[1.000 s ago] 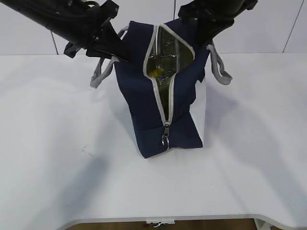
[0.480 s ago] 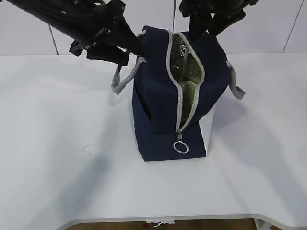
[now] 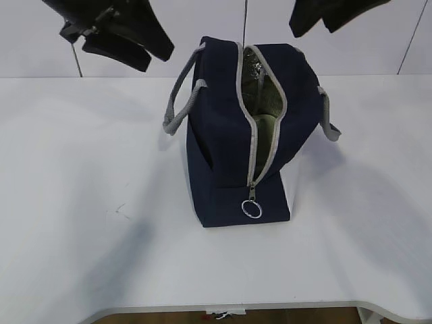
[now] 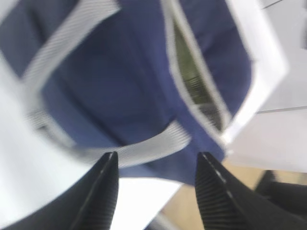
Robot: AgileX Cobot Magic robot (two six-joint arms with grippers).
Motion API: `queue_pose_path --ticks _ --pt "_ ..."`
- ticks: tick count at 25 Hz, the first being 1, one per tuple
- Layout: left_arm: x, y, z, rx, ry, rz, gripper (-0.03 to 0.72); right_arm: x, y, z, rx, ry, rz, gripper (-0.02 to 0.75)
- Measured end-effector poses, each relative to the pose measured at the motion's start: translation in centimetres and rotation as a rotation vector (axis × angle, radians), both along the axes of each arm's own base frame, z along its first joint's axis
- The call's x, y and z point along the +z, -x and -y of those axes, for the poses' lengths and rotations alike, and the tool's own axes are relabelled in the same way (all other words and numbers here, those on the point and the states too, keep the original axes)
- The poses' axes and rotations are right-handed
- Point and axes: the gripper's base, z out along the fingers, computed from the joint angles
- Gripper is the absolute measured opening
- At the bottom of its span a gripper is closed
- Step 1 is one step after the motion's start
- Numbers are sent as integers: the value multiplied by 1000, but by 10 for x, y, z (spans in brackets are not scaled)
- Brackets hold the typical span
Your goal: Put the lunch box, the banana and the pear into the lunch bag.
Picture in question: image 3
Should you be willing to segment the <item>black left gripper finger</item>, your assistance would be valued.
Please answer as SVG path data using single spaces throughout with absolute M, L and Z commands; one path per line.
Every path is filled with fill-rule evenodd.
M 113 1 L 108 30 L 140 45 L 161 61 L 168 61 L 174 44 L 160 25 L 148 0 Z
M 89 34 L 85 39 L 84 52 L 108 57 L 140 72 L 145 72 L 151 62 L 145 49 L 118 35 Z

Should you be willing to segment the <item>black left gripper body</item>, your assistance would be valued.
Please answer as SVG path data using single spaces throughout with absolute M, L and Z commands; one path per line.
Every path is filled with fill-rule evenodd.
M 64 20 L 59 35 L 69 43 L 75 43 L 80 36 L 90 35 L 115 39 L 108 26 L 114 15 L 118 1 L 56 1 L 43 0 Z

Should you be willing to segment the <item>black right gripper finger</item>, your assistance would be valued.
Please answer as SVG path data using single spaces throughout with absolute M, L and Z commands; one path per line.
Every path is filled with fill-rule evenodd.
M 323 23 L 330 33 L 334 33 L 361 14 L 389 2 L 390 0 L 342 1 L 323 16 Z
M 289 21 L 295 38 L 305 35 L 323 15 L 324 2 L 319 0 L 296 0 Z

